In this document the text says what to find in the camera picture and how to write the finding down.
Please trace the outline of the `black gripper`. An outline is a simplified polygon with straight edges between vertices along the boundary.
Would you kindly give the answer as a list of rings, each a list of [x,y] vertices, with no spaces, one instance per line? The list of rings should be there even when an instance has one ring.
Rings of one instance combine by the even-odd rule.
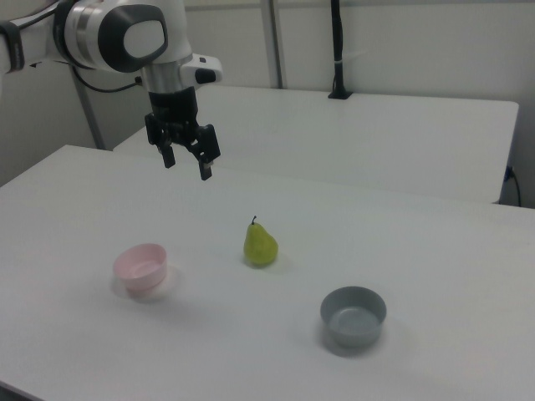
[[[149,97],[153,114],[145,116],[147,139],[160,152],[164,166],[169,169],[176,163],[173,141],[184,145],[195,156],[202,180],[211,178],[211,166],[221,151],[214,126],[199,126],[196,121],[195,89],[189,87],[169,94],[149,92]]]

